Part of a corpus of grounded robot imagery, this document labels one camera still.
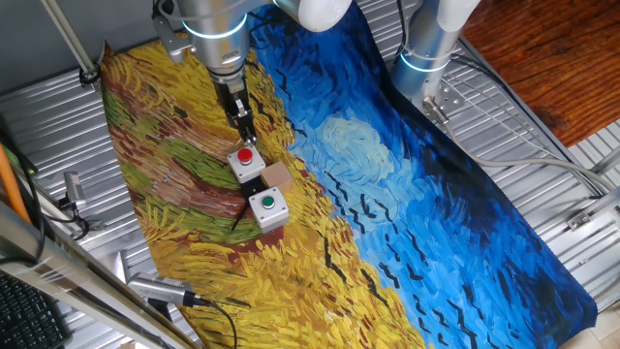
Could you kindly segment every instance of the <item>orange cable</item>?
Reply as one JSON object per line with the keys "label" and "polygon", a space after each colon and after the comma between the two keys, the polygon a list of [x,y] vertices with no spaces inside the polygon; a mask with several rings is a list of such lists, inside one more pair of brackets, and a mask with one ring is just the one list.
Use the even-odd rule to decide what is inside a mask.
{"label": "orange cable", "polygon": [[4,151],[4,146],[0,145],[0,177],[4,182],[4,186],[7,189],[9,195],[9,202],[13,207],[13,210],[21,216],[26,222],[32,224],[26,205],[23,204],[21,199],[21,193],[19,192],[19,186],[17,186],[16,175],[13,173],[11,163],[7,157],[7,153]]}

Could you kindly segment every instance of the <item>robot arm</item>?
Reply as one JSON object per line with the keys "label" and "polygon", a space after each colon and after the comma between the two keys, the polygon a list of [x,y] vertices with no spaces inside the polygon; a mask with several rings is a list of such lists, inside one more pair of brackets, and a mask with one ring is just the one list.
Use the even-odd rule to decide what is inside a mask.
{"label": "robot arm", "polygon": [[[337,23],[351,1],[273,0],[273,3],[308,30],[320,32]],[[171,16],[171,0],[159,0],[153,9],[155,29],[170,59],[181,63],[183,49],[191,47],[213,80],[229,124],[246,145],[255,143],[257,136],[245,80],[245,58],[250,50],[247,13],[271,0],[177,0],[177,3],[181,17]],[[174,35],[167,17],[183,20],[189,40]]]}
{"label": "robot arm", "polygon": [[465,22],[480,0],[423,0],[411,17],[405,51],[396,57],[391,78],[419,109],[434,98]]}

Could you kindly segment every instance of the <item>black keyboard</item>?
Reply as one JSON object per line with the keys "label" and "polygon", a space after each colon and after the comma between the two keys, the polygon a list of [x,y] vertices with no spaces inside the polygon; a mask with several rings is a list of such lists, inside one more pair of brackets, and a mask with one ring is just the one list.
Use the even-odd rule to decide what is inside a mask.
{"label": "black keyboard", "polygon": [[0,272],[0,347],[53,349],[69,339],[51,298]]}

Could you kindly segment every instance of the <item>metal table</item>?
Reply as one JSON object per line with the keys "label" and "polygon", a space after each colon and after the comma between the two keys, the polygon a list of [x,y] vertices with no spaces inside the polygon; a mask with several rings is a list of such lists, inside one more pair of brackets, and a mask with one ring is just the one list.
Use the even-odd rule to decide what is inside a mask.
{"label": "metal table", "polygon": [[[395,0],[357,2],[389,62],[401,38]],[[406,5],[406,15],[416,5]],[[481,59],[467,45],[458,49]],[[442,91],[441,102],[458,138],[486,159],[557,156],[592,166],[620,143],[614,136],[620,135],[618,123],[568,151],[531,111],[507,98],[491,79],[455,63],[448,66]],[[81,213],[99,217],[106,226],[90,233],[81,246],[127,276],[155,273],[112,149],[101,95],[92,86],[82,87],[78,73],[70,72],[0,97],[0,112],[22,151],[39,167],[37,181],[53,197],[64,195],[63,172],[79,172],[88,198],[88,208]],[[556,167],[486,170],[600,309],[620,298],[620,284],[614,284],[620,277],[620,209],[613,213],[617,192],[616,203],[599,201],[581,177]],[[620,185],[618,171],[606,175],[615,185]],[[589,213],[588,223],[572,230],[572,218],[582,212]],[[117,348],[131,340],[66,304],[60,307],[73,333],[68,349]],[[170,314],[177,327],[198,340],[175,307],[170,307]]]}

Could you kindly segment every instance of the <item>red button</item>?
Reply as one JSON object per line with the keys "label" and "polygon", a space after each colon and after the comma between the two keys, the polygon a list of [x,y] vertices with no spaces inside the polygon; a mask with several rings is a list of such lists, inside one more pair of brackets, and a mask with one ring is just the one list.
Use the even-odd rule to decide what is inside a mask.
{"label": "red button", "polygon": [[236,153],[236,157],[239,159],[241,164],[247,165],[252,162],[252,150],[243,148]]}

